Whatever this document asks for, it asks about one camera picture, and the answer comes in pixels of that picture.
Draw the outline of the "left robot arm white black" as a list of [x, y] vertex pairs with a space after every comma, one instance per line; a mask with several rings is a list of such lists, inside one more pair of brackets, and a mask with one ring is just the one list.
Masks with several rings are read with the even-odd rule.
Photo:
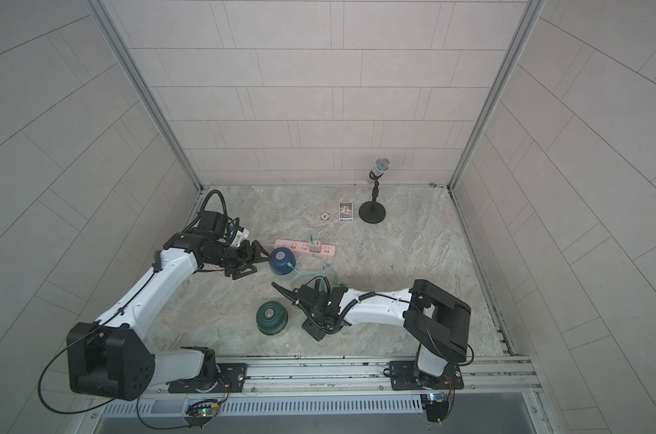
[[155, 354], [144, 343], [153, 320], [191, 275], [220, 271], [232, 280], [257, 272], [270, 259], [258, 241], [226, 209], [201, 206], [188, 226], [154, 253], [152, 267], [110, 309], [67, 335], [72, 392], [133, 401], [149, 387], [183, 383], [207, 392], [220, 382], [215, 352], [183, 347]]

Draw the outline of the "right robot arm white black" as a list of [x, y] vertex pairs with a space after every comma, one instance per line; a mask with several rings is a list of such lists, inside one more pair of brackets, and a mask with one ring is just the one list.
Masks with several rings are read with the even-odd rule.
[[393, 325], [418, 340], [411, 374], [393, 378], [417, 389], [451, 392], [463, 388], [461, 368], [474, 360], [468, 345], [472, 309], [460, 298], [427, 280], [415, 280], [408, 289], [393, 292], [358, 291], [309, 283], [287, 289], [273, 288], [306, 315], [302, 328], [315, 340], [335, 335], [345, 327], [361, 324]]

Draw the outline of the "pink USB charger adapter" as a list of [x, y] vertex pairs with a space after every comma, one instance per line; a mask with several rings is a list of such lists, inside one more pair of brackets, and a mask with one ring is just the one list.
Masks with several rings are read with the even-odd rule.
[[319, 240], [311, 239], [308, 243], [309, 251], [316, 254], [322, 251], [322, 243]]

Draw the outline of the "pink power strip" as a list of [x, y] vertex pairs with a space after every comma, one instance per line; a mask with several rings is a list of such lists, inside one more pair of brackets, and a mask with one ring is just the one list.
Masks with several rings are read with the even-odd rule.
[[309, 251], [308, 243], [309, 242], [278, 239], [274, 242], [273, 246], [274, 248], [289, 248], [296, 256], [315, 256], [323, 259], [329, 259], [334, 258], [336, 255], [337, 249], [334, 245], [322, 243], [322, 251], [320, 253], [313, 254], [311, 251]]

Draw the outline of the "blue cordless meat grinder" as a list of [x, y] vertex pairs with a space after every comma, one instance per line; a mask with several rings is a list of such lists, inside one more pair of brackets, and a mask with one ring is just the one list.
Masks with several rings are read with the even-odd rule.
[[296, 260], [293, 252], [286, 247], [273, 249], [269, 257], [269, 266], [276, 275], [285, 276], [295, 270]]

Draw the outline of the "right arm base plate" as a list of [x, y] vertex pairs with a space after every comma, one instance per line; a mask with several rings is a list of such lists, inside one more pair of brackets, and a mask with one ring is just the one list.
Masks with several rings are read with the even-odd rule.
[[447, 362], [440, 376], [419, 370], [414, 360], [391, 361], [383, 374], [389, 378], [393, 391], [448, 391], [451, 388], [458, 391], [465, 388], [460, 367]]

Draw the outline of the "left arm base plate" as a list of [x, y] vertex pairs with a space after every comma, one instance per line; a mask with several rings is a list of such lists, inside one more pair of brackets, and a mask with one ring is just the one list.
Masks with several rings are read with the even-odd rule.
[[203, 372], [199, 376], [171, 382], [168, 393], [236, 393], [242, 392], [246, 381], [246, 363], [222, 363], [217, 372]]

